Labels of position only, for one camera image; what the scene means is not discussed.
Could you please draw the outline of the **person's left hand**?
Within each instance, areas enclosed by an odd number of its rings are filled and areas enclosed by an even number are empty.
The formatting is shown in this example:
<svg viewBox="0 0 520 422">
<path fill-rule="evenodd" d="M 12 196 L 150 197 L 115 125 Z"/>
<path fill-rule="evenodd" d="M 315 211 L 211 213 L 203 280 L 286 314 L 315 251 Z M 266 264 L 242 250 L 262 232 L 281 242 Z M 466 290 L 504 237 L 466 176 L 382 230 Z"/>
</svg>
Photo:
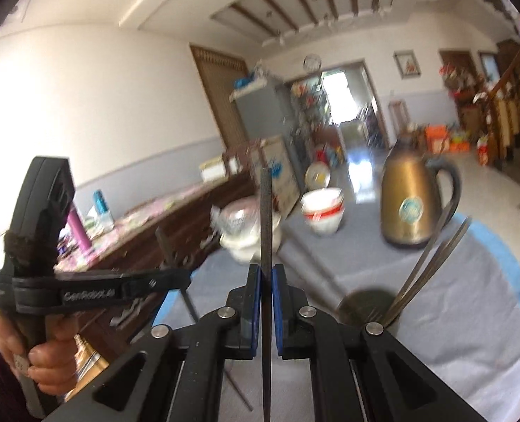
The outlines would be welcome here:
<svg viewBox="0 0 520 422">
<path fill-rule="evenodd" d="M 78 382 L 76 372 L 78 319 L 74 315 L 49 316 L 50 339 L 26 351 L 18 330 L 9 318 L 0 312 L 0 353 L 11 371 L 19 376 L 14 366 L 14 355 L 28 356 L 27 375 L 39 390 L 49 395 L 64 395 Z"/>
</svg>

